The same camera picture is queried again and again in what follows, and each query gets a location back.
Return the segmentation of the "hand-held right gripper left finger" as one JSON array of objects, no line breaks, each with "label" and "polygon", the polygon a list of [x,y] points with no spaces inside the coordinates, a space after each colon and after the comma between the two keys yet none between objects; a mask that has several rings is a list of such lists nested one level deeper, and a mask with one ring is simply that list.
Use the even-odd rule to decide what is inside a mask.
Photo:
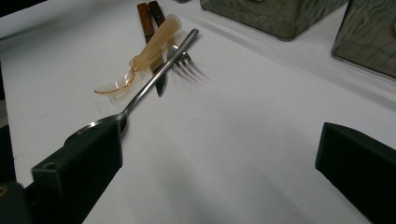
[{"label": "hand-held right gripper left finger", "polygon": [[92,127],[32,169],[35,224],[82,224],[122,166],[120,128]]}]

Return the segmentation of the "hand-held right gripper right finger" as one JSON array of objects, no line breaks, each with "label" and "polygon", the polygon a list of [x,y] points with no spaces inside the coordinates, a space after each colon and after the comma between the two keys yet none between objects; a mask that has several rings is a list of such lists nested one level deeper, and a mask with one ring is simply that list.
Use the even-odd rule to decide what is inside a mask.
[{"label": "hand-held right gripper right finger", "polygon": [[396,224],[396,149],[326,122],[315,167],[372,224]]}]

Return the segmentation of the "long metal spoon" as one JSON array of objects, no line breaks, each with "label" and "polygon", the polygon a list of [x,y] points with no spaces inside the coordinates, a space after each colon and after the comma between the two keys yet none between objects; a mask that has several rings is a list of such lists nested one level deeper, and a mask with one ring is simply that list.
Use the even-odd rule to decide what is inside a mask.
[{"label": "long metal spoon", "polygon": [[88,131],[93,131],[95,128],[98,128],[104,123],[115,123],[119,125],[120,133],[124,133],[126,127],[128,125],[128,117],[132,110],[144,99],[145,95],[150,91],[150,89],[158,82],[158,80],[165,75],[165,73],[171,68],[172,65],[175,65],[182,54],[193,44],[194,39],[198,36],[199,30],[192,29],[186,38],[183,40],[179,48],[176,52],[166,61],[164,66],[152,77],[149,82],[136,94],[136,96],[129,102],[127,106],[118,114],[108,116],[96,121],[93,121],[76,132],[72,133],[65,141],[65,144],[68,144],[72,140],[77,137],[82,136],[84,133]]}]

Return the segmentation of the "wooden-handled steak knife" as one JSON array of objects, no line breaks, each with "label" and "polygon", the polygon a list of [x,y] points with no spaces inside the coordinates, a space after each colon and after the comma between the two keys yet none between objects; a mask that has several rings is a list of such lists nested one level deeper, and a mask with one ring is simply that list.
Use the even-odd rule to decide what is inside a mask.
[{"label": "wooden-handled steak knife", "polygon": [[[149,2],[138,4],[137,12],[139,14],[139,19],[141,22],[146,43],[148,43],[155,33],[153,23],[156,23],[149,10]],[[156,73],[161,68],[163,63],[163,55],[162,52],[159,50],[150,59],[150,68],[152,72]]]}]

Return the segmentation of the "smoky clear plastic bin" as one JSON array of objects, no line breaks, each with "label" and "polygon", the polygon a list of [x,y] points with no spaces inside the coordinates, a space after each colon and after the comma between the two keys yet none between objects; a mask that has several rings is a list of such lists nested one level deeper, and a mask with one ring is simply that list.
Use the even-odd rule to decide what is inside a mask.
[{"label": "smoky clear plastic bin", "polygon": [[396,0],[349,0],[332,56],[396,80]]},{"label": "smoky clear plastic bin", "polygon": [[203,10],[289,41],[348,0],[200,0]]}]

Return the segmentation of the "wooden-handled fork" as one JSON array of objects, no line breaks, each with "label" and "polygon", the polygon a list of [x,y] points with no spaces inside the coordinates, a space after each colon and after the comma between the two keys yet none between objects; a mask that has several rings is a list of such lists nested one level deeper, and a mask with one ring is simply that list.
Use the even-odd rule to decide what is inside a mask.
[{"label": "wooden-handled fork", "polygon": [[[157,1],[151,1],[148,3],[148,8],[157,26],[160,27],[165,21],[165,16],[163,15],[159,3]],[[187,52],[181,54],[178,61],[172,66],[172,71],[189,82],[198,83],[205,78],[205,74],[195,65]]]}]

